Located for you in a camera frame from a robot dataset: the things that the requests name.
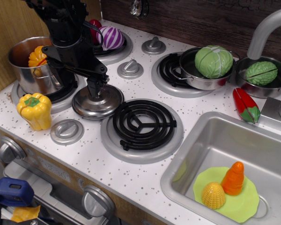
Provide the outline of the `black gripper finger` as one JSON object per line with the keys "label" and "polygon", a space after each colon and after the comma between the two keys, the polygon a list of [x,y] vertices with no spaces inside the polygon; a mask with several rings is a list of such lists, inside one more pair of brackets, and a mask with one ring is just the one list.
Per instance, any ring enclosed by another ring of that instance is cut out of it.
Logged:
{"label": "black gripper finger", "polygon": [[99,92],[102,87],[102,83],[100,81],[87,81],[88,90],[91,97],[96,98],[99,95]]}

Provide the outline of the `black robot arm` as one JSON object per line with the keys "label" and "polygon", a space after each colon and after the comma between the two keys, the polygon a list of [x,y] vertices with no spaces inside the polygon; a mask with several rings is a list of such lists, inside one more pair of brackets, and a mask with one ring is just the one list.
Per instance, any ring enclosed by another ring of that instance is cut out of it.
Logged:
{"label": "black robot arm", "polygon": [[99,47],[93,43],[91,30],[99,29],[85,20],[86,4],[79,0],[28,0],[26,4],[50,33],[52,45],[42,52],[56,79],[68,86],[75,74],[86,77],[90,95],[97,97],[108,76],[106,66],[93,53]]}

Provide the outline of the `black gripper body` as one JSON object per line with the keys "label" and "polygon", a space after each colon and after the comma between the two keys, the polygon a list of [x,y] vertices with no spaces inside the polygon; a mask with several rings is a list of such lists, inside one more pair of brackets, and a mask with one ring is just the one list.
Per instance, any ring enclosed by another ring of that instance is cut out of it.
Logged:
{"label": "black gripper body", "polygon": [[67,71],[87,78],[90,90],[100,90],[107,84],[107,67],[94,55],[91,35],[81,35],[73,44],[52,42],[42,48],[47,62],[52,68],[65,68]]}

